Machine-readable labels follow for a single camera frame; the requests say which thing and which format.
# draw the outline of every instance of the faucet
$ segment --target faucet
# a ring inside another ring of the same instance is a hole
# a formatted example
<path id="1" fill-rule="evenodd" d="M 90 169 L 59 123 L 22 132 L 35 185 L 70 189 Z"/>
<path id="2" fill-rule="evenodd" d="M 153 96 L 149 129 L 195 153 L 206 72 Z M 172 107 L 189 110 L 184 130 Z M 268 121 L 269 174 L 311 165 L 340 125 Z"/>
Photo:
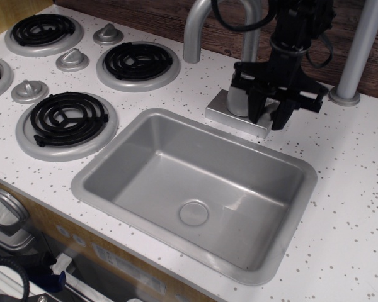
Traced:
<path id="1" fill-rule="evenodd" d="M 245 25 L 251 25 L 261 21 L 262 19 L 262 3 L 261 0 L 241 0 L 245 8 Z M 212 10 L 211 0 L 196 0 L 190 9 L 186 19 L 185 32 L 183 36 L 183 59 L 188 63 L 198 63 L 200 61 L 200 49 L 202 41 L 202 28 L 204 21 Z M 256 62 L 258 55 L 260 29 L 247 31 L 243 38 L 242 62 Z M 219 109 L 212 109 L 217 104 Z M 212 120 L 225 123 L 237 129 L 243 130 L 243 123 L 238 123 L 237 118 L 247 119 L 248 117 L 248 96 L 242 89 L 230 86 L 228 91 L 222 90 L 214 100 L 207 106 L 206 116 Z M 254 132 L 254 125 L 248 132 Z"/>
<path id="2" fill-rule="evenodd" d="M 261 0 L 241 0 L 245 8 L 245 24 L 256 23 L 262 18 Z M 212 10 L 211 0 L 196 0 L 186 19 L 183 35 L 183 59 L 188 63 L 200 61 L 200 45 L 204 21 Z M 256 62 L 258 53 L 260 30 L 249 31 L 244 34 L 242 61 Z"/>

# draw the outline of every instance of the gray sink basin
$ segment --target gray sink basin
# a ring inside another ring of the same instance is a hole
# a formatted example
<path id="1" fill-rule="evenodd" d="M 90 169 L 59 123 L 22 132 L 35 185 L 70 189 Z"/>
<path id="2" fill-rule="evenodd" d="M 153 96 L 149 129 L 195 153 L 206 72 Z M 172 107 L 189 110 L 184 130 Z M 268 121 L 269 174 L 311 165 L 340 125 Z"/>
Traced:
<path id="1" fill-rule="evenodd" d="M 316 181 L 303 160 L 149 109 L 71 189 L 221 274 L 257 285 L 276 273 Z"/>

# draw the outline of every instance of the countertop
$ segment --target countertop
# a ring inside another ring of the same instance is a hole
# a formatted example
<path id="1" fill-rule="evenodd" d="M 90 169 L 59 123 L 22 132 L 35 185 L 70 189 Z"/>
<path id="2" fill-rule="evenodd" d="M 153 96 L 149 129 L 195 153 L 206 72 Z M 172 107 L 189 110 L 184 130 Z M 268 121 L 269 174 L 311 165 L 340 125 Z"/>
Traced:
<path id="1" fill-rule="evenodd" d="M 200 63 L 188 64 L 182 59 L 182 43 L 115 25 L 125 42 L 158 42 L 181 60 L 180 74 L 171 84 L 150 92 L 118 92 L 104 86 L 95 72 L 96 61 L 109 47 L 97 45 L 92 35 L 107 21 L 57 6 L 43 12 L 71 16 L 82 24 L 85 34 L 76 48 L 90 64 L 79 72 L 61 72 L 55 66 L 58 55 L 20 57 L 7 50 L 0 34 L 0 58 L 14 70 L 11 87 L 0 96 L 1 182 L 217 301 L 378 301 L 378 99 L 362 96 L 357 106 L 346 108 L 325 98 L 319 114 L 295 111 L 284 130 L 260 139 L 205 118 L 206 105 L 228 89 L 236 59 L 203 50 Z M 96 154 L 44 162 L 18 147 L 16 122 L 31 105 L 13 102 L 10 94 L 24 79 L 44 81 L 51 94 L 102 96 L 117 111 L 118 133 L 141 111 L 165 108 L 311 164 L 318 184 L 275 277 L 262 286 L 238 284 L 78 201 L 71 180 Z"/>

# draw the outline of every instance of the gray knob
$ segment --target gray knob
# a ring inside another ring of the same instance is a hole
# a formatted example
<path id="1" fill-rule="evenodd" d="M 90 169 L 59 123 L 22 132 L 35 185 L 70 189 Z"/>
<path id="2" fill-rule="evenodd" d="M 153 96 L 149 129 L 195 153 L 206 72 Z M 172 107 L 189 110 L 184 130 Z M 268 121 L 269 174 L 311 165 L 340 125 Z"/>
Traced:
<path id="1" fill-rule="evenodd" d="M 11 194 L 0 189 L 0 226 L 8 227 L 29 217 L 24 206 Z"/>
<path id="2" fill-rule="evenodd" d="M 100 45 L 113 45 L 122 41 L 123 33 L 111 23 L 108 23 L 94 34 L 93 39 L 95 43 Z"/>
<path id="3" fill-rule="evenodd" d="M 61 71 L 74 72 L 84 69 L 89 64 L 89 58 L 78 49 L 73 48 L 56 60 L 56 66 Z"/>
<path id="4" fill-rule="evenodd" d="M 24 80 L 11 91 L 14 102 L 31 104 L 43 100 L 49 93 L 48 86 L 41 81 Z"/>

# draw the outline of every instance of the black cable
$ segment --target black cable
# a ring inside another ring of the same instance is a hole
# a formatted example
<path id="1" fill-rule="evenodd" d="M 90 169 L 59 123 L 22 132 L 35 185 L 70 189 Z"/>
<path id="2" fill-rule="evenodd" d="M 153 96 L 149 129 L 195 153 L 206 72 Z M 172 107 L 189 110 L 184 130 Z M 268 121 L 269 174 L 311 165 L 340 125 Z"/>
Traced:
<path id="1" fill-rule="evenodd" d="M 22 268 L 17 262 L 4 257 L 0 258 L 0 266 L 9 267 L 20 275 L 24 287 L 23 297 L 20 299 L 20 302 L 27 302 L 28 296 L 30 295 L 30 280 L 24 268 Z"/>
<path id="2" fill-rule="evenodd" d="M 315 63 L 312 61 L 312 59 L 310 58 L 309 56 L 309 51 L 306 53 L 306 56 L 307 56 L 307 59 L 308 59 L 308 62 L 315 68 L 322 68 L 322 67 L 325 67 L 327 66 L 331 61 L 332 61 L 332 58 L 333 58 L 333 46 L 332 46 L 332 43 L 330 42 L 329 38 L 324 34 L 322 33 L 320 36 L 319 36 L 319 39 L 323 42 L 323 44 L 325 45 L 325 47 L 329 50 L 330 54 L 329 54 L 329 57 L 323 62 L 323 63 Z"/>
<path id="3" fill-rule="evenodd" d="M 222 19 L 222 16 L 221 16 L 220 10 L 219 10 L 218 0 L 211 0 L 211 1 L 212 1 L 213 13 L 214 13 L 215 18 L 217 19 L 217 21 L 222 26 L 224 26 L 225 28 L 227 28 L 228 30 L 236 31 L 236 32 L 239 32 L 239 33 L 243 33 L 245 31 L 257 30 L 257 29 L 261 28 L 262 26 L 265 26 L 266 24 L 268 24 L 269 22 L 271 22 L 271 20 L 274 19 L 274 17 L 276 16 L 276 13 L 277 13 L 277 0 L 268 0 L 268 2 L 269 2 L 269 10 L 268 10 L 268 13 L 267 13 L 267 15 L 266 15 L 265 18 L 263 18 L 259 22 L 256 22 L 256 23 L 253 23 L 253 24 L 249 24 L 249 25 L 232 26 L 232 25 L 228 24 L 227 22 L 225 22 Z"/>

